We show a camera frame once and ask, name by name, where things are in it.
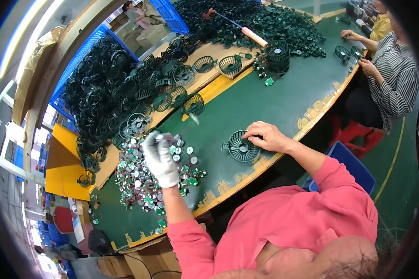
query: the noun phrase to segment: white pillar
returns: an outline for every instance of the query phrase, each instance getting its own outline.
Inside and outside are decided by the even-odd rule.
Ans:
[[[320,8],[320,0],[314,0],[314,15],[320,16],[321,8]]]

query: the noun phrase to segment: red stool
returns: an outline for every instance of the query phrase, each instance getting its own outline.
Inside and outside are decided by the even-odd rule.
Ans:
[[[375,131],[370,127],[364,127],[354,120],[350,120],[349,125],[344,130],[341,130],[341,120],[338,116],[332,117],[332,127],[334,137],[329,143],[329,146],[332,146],[336,141],[340,141],[359,159],[362,159],[363,155],[380,142],[383,137],[382,132]],[[358,146],[350,142],[358,136],[363,136],[363,146]]]

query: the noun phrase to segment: cardboard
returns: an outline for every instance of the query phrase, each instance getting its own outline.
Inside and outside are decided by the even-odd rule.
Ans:
[[[118,277],[126,277],[133,274],[124,257],[107,256],[106,258],[108,258],[112,263],[112,266],[115,269]]]
[[[152,25],[148,29],[141,32],[141,35],[138,36],[137,42],[146,50],[150,49],[161,39],[166,37],[168,32],[163,25]]]
[[[117,276],[117,272],[113,268],[113,265],[110,259],[103,259],[98,261],[99,269],[101,270],[102,274],[107,276]]]
[[[176,254],[172,252],[168,237],[160,237],[144,245],[123,251],[121,254],[124,254],[130,270],[137,279],[151,279],[149,273],[154,274],[158,271],[181,271],[179,262],[176,260]],[[155,276],[155,279],[180,278],[180,273],[172,272],[159,273]]]
[[[41,37],[34,45],[31,58],[28,60],[23,70],[19,85],[14,96],[14,106],[12,107],[11,119],[21,125],[28,112],[29,107],[34,101],[37,92],[35,88],[39,85],[40,73],[45,70],[44,65],[51,58],[56,43],[66,25],[56,27]]]

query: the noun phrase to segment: pile of circuit boards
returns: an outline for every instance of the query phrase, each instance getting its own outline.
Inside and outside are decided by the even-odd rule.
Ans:
[[[156,177],[149,171],[146,165],[143,147],[145,136],[132,137],[122,145],[119,154],[119,163],[115,171],[115,182],[121,191],[120,203],[128,209],[132,209],[134,204],[143,207],[146,212],[155,211],[159,216],[164,216],[163,194]],[[184,141],[176,135],[171,141],[170,152],[176,161],[179,171],[180,183],[179,191],[182,196],[188,193],[188,186],[198,185],[198,179],[206,176],[206,171],[195,167],[197,157],[193,155],[193,148],[186,148],[184,151]],[[186,163],[180,164],[180,156],[186,157]],[[159,220],[159,228],[156,233],[162,233],[161,229],[166,227],[165,220]]]

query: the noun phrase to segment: pile of fan guards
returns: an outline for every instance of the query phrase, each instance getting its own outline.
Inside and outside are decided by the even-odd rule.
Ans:
[[[193,36],[175,37],[161,57],[150,55],[139,63],[110,35],[95,42],[61,94],[79,133],[78,155],[89,171],[78,183],[94,184],[106,141],[121,146],[131,135],[145,132],[152,110],[172,107],[194,115],[203,111],[202,97],[188,96],[184,86],[194,81],[196,73],[211,70],[215,61],[205,56],[192,67],[183,64],[195,51],[196,41]]]

